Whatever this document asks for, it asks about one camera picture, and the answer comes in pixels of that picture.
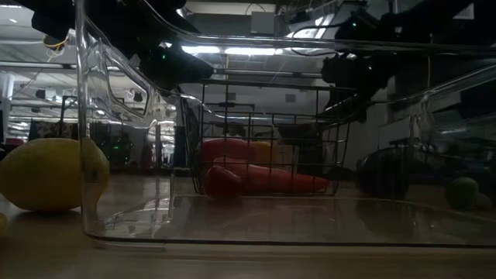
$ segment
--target carrot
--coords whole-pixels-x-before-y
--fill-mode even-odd
[[[201,145],[201,161],[212,162],[219,157],[254,160],[255,149],[241,139],[209,139]]]
[[[324,191],[329,182],[321,177],[293,174],[277,168],[260,167],[248,164],[246,160],[220,157],[214,164],[239,176],[245,183],[245,193],[295,193],[304,194]]]

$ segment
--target lemon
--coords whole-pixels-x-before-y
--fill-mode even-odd
[[[0,236],[3,236],[7,230],[7,216],[0,213]]]
[[[101,195],[109,162],[90,139],[84,140],[84,166]],[[35,139],[14,149],[0,163],[0,193],[22,209],[60,212],[81,206],[80,143],[73,139]]]

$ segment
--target black wire basket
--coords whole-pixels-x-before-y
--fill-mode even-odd
[[[227,93],[230,84],[223,83],[224,102],[205,101],[206,83],[201,85],[201,105],[181,99],[186,153],[195,191],[205,193],[208,170],[219,165],[242,177],[248,188],[245,195],[335,195],[339,181],[349,178],[342,170],[350,122],[343,121],[346,118],[340,106],[350,93],[332,87],[292,85],[291,88],[315,94],[315,113],[261,112],[254,104],[231,102]],[[329,94],[332,112],[319,111],[321,94]],[[246,150],[254,150],[254,157],[236,160]]]

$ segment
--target transparent plastic container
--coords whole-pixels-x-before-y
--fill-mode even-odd
[[[94,4],[76,3],[82,212],[90,237],[128,244],[496,243],[494,113],[477,101],[491,100],[485,87],[496,78],[494,49],[333,40],[327,29],[201,35],[139,0],[135,8],[157,32],[173,34],[173,45],[220,61],[210,78],[166,89],[168,77],[138,67],[91,21]],[[341,5],[322,13],[338,15]],[[310,21],[341,23],[319,13],[310,12]],[[322,62],[331,63],[324,59],[334,50],[347,60],[377,55],[364,64],[370,71],[396,56],[405,65],[362,98],[367,88],[322,80],[330,74],[321,73]],[[346,67],[330,75],[349,84]],[[375,73],[364,74],[364,84],[382,71]]]

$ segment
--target table surface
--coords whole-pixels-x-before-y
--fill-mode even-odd
[[[494,278],[496,250],[385,247],[100,245],[81,231],[78,209],[23,211],[0,195],[9,230],[0,278]]]

